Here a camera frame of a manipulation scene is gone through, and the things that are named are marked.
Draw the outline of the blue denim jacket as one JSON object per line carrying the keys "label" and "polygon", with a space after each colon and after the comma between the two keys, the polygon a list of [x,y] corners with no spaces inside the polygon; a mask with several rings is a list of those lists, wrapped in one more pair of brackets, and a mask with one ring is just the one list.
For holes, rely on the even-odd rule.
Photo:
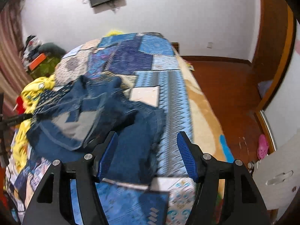
{"label": "blue denim jacket", "polygon": [[27,139],[49,161],[77,161],[112,131],[118,144],[107,178],[149,184],[158,167],[157,151],[166,117],[161,108],[131,101],[121,78],[80,76],[57,91],[45,90],[34,110]]}

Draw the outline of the clothes pile on green chair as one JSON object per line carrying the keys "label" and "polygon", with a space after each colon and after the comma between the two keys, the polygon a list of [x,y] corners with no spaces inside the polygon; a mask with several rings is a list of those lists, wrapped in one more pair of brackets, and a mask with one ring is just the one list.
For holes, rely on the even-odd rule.
{"label": "clothes pile on green chair", "polygon": [[31,78],[49,77],[66,53],[56,44],[42,43],[37,36],[30,35],[25,42],[22,63]]}

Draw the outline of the red plush cloth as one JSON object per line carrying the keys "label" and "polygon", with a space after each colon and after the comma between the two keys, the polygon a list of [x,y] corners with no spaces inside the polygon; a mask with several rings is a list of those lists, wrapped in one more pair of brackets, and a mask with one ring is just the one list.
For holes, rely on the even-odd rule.
{"label": "red plush cloth", "polygon": [[14,110],[18,113],[18,114],[23,114],[26,111],[26,108],[24,107],[24,101],[22,99],[21,96],[18,96],[16,99],[16,106],[14,108]]}

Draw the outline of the yellow cartoon blanket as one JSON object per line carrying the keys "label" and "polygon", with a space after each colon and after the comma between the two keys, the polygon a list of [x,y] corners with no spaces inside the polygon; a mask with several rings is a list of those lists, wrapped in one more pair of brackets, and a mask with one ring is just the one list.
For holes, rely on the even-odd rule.
{"label": "yellow cartoon blanket", "polygon": [[[52,90],[55,85],[55,75],[50,77],[39,77],[33,82],[29,83],[21,92],[20,97],[23,100],[23,107],[25,114],[33,114],[40,94],[45,90]],[[25,167],[27,162],[27,153],[29,141],[26,137],[26,132],[31,126],[31,120],[24,120],[20,123],[20,127],[15,137],[15,143],[11,147],[13,160],[15,161],[15,169],[17,173]]]}

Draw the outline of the striped brown curtain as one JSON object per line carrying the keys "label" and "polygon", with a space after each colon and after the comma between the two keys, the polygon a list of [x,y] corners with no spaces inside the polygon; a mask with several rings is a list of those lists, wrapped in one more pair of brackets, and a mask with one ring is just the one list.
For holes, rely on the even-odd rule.
{"label": "striped brown curtain", "polygon": [[8,0],[1,11],[1,93],[3,115],[14,114],[16,99],[33,79],[22,64],[21,0]]}

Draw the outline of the pink croc shoe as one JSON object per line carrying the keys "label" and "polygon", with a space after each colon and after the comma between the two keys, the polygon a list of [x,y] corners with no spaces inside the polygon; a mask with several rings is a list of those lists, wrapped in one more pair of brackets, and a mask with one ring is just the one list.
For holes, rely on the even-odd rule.
{"label": "pink croc shoe", "polygon": [[257,157],[259,160],[264,159],[268,155],[269,144],[264,134],[258,138]]}

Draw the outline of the orange box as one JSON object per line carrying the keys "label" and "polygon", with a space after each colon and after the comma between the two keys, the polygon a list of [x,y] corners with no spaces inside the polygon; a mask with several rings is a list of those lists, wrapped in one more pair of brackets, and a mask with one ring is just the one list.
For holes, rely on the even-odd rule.
{"label": "orange box", "polygon": [[32,71],[34,70],[40,63],[42,63],[45,59],[47,58],[47,56],[42,53],[40,54],[38,57],[36,57],[28,66],[28,68]]}

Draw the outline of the tan fleece blanket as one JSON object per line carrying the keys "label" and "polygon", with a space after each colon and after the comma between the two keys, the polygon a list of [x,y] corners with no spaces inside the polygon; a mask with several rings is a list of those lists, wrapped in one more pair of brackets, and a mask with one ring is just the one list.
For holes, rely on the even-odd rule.
{"label": "tan fleece blanket", "polygon": [[[232,161],[232,154],[225,154],[228,149],[223,130],[215,116],[206,96],[202,92],[196,79],[189,69],[189,64],[177,52],[175,56],[179,68],[183,74],[186,87],[193,128],[193,142],[198,145],[204,153],[212,154],[220,161]],[[166,224],[187,224],[190,218],[189,211],[195,204],[198,184],[191,180],[182,178],[175,185],[179,187],[170,188],[170,200]]]}

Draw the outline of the blue patchwork bed cover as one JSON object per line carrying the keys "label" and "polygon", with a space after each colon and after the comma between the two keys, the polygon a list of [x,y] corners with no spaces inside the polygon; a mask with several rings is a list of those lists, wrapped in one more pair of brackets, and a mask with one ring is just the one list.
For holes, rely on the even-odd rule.
{"label": "blue patchwork bed cover", "polygon": [[18,218],[53,160],[77,161],[111,131],[119,144],[109,179],[185,177],[176,134],[193,128],[179,60],[161,34],[118,34],[74,48],[51,76],[29,83],[20,97],[33,118],[20,125],[6,170]]}

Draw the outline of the wooden wardrobe with glass door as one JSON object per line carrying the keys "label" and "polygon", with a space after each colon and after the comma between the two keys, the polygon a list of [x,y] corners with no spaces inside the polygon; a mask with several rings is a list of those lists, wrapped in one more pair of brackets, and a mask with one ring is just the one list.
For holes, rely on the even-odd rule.
{"label": "wooden wardrobe with glass door", "polygon": [[299,130],[299,21],[286,0],[260,0],[252,69],[271,83],[255,114],[274,152]]}

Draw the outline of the white wall socket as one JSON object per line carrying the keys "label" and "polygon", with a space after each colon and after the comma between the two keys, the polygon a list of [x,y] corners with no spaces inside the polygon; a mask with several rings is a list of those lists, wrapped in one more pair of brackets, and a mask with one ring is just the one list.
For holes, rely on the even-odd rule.
{"label": "white wall socket", "polygon": [[212,42],[208,42],[207,43],[207,48],[209,48],[209,49],[213,48],[213,43]]}

